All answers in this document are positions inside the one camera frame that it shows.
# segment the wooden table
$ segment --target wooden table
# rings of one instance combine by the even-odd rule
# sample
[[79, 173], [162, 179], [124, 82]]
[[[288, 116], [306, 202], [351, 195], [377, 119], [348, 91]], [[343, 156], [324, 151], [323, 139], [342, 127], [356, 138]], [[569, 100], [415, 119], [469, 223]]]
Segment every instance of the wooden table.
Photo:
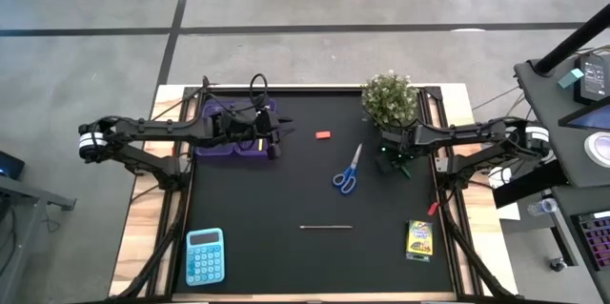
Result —
[[[278, 85], [279, 87], [295, 87], [295, 85]], [[303, 87], [320, 87], [320, 85], [299, 85]], [[324, 87], [359, 87], [359, 85], [324, 85]], [[436, 86], [441, 88], [445, 115], [449, 124], [464, 125], [474, 122], [468, 92], [464, 84], [416, 84], [416, 86]], [[185, 88], [196, 86], [183, 85], [165, 85], [160, 86], [152, 109], [152, 117], [157, 116], [167, 108], [182, 100]], [[246, 88], [241, 85], [225, 85], [223, 88]], [[433, 121], [435, 125], [440, 125], [439, 116], [437, 114], [436, 105], [431, 101], [431, 109], [433, 112]], [[176, 106], [172, 110], [165, 113], [162, 119], [172, 119], [177, 121], [181, 112], [181, 105]], [[187, 108], [187, 117], [193, 117], [194, 105]], [[173, 142], [147, 142], [144, 145], [144, 150], [157, 156], [171, 155], [173, 152]], [[480, 150], [480, 145], [467, 145], [454, 147], [455, 154], [468, 155]], [[485, 181], [483, 175], [475, 175], [475, 180]], [[155, 179], [149, 175], [142, 175], [136, 178], [132, 196], [144, 192], [156, 184]], [[153, 190], [142, 197], [138, 198], [130, 206], [126, 217], [125, 230], [123, 232], [119, 254], [116, 259], [116, 265], [112, 276], [110, 295], [121, 293], [132, 282], [133, 278], [141, 270], [147, 259], [153, 252], [154, 241], [159, 228], [159, 217], [161, 215], [161, 207], [163, 203], [164, 193], [160, 190]], [[179, 193], [172, 194], [172, 202], [170, 209], [170, 222], [174, 217], [175, 207]], [[506, 251], [504, 236], [499, 223], [498, 212], [491, 190], [471, 185], [463, 192], [464, 203], [468, 215], [468, 222], [471, 229], [471, 235], [475, 250], [481, 257], [485, 265], [491, 273], [498, 279], [504, 288], [513, 294], [517, 293], [517, 285], [513, 276], [513, 271]], [[453, 208], [452, 213], [458, 221], [455, 213], [456, 202], [452, 199], [450, 206]], [[461, 252], [458, 244], [457, 254], [461, 268], [461, 277], [464, 282], [464, 291], [466, 294], [473, 294], [473, 284], [471, 282], [469, 265], [465, 255]], [[157, 277], [157, 286], [155, 292], [163, 294], [165, 284], [167, 282], [167, 269], [169, 266], [170, 250], [168, 249], [163, 256], [163, 260], [159, 267]], [[484, 288], [485, 294], [490, 295], [489, 291]], [[320, 300], [320, 301], [354, 301], [354, 300], [371, 300], [371, 301], [398, 301], [398, 300], [454, 300], [456, 295], [453, 293], [400, 293], [400, 294], [256, 294], [256, 295], [209, 295], [202, 297], [202, 294], [193, 296], [175, 295], [175, 301], [206, 301], [206, 300]]]

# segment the scissors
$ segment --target scissors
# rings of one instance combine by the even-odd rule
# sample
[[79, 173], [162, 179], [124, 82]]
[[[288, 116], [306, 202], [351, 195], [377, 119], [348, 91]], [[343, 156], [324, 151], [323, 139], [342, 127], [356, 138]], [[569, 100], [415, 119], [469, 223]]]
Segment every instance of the scissors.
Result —
[[338, 188], [342, 194], [350, 194], [356, 188], [356, 165], [362, 151], [362, 143], [358, 145], [356, 154], [352, 160], [352, 164], [343, 173], [333, 176], [333, 185]]

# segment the yellow crayon box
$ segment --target yellow crayon box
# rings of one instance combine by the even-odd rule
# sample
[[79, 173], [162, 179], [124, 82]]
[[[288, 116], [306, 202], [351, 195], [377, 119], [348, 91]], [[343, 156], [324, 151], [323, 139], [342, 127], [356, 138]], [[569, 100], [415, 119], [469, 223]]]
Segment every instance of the yellow crayon box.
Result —
[[432, 223], [410, 220], [407, 222], [406, 257], [410, 260], [430, 261], [432, 256]]

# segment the blue scissors handle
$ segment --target blue scissors handle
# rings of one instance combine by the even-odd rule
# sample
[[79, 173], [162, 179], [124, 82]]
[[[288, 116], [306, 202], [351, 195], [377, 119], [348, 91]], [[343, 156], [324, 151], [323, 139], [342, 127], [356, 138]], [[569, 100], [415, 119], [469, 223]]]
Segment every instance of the blue scissors handle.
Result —
[[333, 185], [343, 194], [351, 193], [356, 188], [356, 168], [348, 167], [345, 172], [333, 176]]

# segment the concrete floor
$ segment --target concrete floor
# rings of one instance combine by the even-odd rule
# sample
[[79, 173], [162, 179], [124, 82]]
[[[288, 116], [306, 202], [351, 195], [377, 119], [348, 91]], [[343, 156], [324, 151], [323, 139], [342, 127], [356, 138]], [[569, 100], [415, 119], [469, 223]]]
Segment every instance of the concrete floor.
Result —
[[[0, 30], [169, 27], [177, 0], [0, 0]], [[584, 21], [607, 0], [188, 0], [183, 27], [289, 24], [531, 23]], [[516, 62], [540, 57], [569, 30], [181, 36], [171, 84], [355, 83], [388, 69], [415, 82], [466, 83], [473, 106], [516, 85]], [[1, 37], [0, 150], [27, 162], [24, 182], [78, 198], [41, 244], [19, 303], [105, 297], [133, 177], [121, 165], [86, 166], [76, 129], [105, 114], [148, 116], [167, 36]], [[592, 43], [607, 44], [604, 33]], [[504, 115], [516, 91], [477, 111]], [[517, 114], [527, 113], [527, 105]], [[551, 274], [549, 233], [507, 236], [519, 291], [596, 303], [583, 268]], [[551, 293], [551, 282], [566, 290]]]

